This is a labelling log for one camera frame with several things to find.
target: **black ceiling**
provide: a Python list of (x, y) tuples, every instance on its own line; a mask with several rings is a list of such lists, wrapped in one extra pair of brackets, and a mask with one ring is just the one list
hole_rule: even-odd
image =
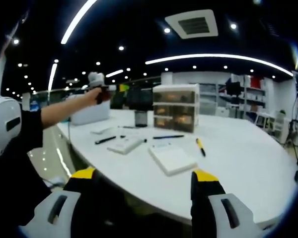
[[(298, 6), (258, 0), (205, 1), (186, 0), (179, 3), (163, 0), (98, 0), (73, 31), (67, 44), (61, 39), (86, 0), (37, 0), (27, 21), (19, 27), (16, 37), (20, 44), (6, 51), (2, 94), (12, 96), (31, 91), (47, 90), (54, 59), (58, 68), (52, 89), (69, 86), (66, 81), (78, 78), (73, 87), (87, 84), (91, 71), (108, 74), (119, 69), (124, 73), (107, 78), (116, 83), (131, 79), (159, 76), (169, 71), (229, 71), (236, 74), (276, 76), (277, 81), (289, 75), (255, 62), (226, 58), (178, 59), (145, 65), (145, 61), (169, 56), (220, 53), (265, 60), (287, 70), (295, 70), (293, 46), (298, 47)], [(181, 39), (174, 30), (164, 33), (166, 16), (212, 9), (219, 36)], [(237, 24), (233, 31), (230, 23)], [(18, 67), (17, 64), (28, 64)]]

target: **small white box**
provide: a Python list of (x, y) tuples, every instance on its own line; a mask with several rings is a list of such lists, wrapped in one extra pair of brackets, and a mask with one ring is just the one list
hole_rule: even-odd
[[(71, 95), (67, 99), (82, 97), (83, 94)], [(100, 105), (80, 110), (71, 116), (71, 122), (73, 125), (84, 125), (101, 120), (109, 119), (110, 101), (103, 102)]]
[(127, 137), (122, 140), (119, 140), (114, 145), (107, 147), (107, 149), (122, 155), (126, 155), (133, 149), (138, 147), (141, 143), (143, 143), (143, 141), (143, 139), (137, 137)]

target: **storage box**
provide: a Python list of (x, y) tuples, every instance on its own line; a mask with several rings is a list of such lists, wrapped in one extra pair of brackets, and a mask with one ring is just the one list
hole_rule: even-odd
[(155, 127), (194, 132), (199, 123), (198, 84), (159, 85), (153, 88)]
[[(81, 97), (83, 94), (71, 95), (68, 99)], [(95, 105), (92, 107), (85, 108), (80, 110), (77, 113), (74, 113), (71, 116), (71, 122), (74, 125), (84, 125), (88, 123), (97, 122), (100, 120), (109, 119), (109, 111), (110, 111), (110, 101), (103, 102), (100, 105)]]

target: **white notepad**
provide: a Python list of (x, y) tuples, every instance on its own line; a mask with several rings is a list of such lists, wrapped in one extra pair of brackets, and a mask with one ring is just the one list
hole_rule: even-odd
[(188, 156), (183, 149), (168, 143), (152, 145), (149, 147), (149, 153), (167, 176), (197, 166), (195, 158)]

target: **white box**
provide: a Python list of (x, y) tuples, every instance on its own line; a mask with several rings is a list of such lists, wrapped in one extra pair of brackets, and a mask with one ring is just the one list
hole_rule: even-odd
[[(83, 94), (71, 95), (67, 99), (81, 97)], [(74, 113), (71, 116), (71, 122), (73, 125), (84, 125), (101, 120), (109, 119), (110, 101), (103, 102), (100, 105), (85, 108), (83, 110)]]

